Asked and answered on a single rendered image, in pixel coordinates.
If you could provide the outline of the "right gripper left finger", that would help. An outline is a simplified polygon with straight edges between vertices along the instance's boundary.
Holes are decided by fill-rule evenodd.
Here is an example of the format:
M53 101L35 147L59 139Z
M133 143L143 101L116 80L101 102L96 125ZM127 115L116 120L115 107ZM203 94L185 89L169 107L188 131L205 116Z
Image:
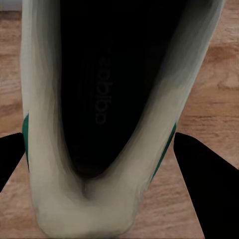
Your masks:
M21 132L0 138L0 192L24 153Z

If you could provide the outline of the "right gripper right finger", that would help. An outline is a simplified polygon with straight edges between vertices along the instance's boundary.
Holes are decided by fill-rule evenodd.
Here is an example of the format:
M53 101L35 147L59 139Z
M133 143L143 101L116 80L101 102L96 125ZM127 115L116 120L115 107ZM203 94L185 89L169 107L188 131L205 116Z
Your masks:
M239 170L186 134L173 150L205 239L239 239Z

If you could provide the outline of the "gym shoe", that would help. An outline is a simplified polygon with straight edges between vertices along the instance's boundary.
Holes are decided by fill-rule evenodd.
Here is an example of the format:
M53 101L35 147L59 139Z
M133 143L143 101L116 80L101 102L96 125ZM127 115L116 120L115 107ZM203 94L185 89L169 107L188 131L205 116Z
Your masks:
M22 138L39 228L133 226L226 0L22 0Z

